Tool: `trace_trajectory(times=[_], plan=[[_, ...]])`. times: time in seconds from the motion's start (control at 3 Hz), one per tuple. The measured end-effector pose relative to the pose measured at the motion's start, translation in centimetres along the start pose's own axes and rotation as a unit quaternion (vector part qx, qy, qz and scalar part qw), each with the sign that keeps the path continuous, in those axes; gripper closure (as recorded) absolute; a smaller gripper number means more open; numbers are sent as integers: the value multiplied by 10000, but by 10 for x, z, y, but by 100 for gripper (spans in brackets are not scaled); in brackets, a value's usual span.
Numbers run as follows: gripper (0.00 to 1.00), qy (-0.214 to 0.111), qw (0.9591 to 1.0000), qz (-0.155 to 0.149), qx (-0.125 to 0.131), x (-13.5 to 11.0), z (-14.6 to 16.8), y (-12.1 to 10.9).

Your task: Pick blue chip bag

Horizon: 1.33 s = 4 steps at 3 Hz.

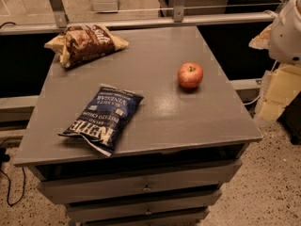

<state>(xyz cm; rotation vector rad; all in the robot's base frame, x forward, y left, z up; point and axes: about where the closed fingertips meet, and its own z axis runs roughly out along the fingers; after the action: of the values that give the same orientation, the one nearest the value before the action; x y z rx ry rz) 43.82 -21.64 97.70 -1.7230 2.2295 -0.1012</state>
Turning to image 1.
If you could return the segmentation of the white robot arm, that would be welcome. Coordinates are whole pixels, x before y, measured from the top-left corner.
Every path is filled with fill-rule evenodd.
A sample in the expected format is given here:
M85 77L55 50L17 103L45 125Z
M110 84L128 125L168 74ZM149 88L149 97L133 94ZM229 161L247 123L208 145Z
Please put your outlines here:
M301 0L289 0L272 22L269 56L281 63L301 64Z

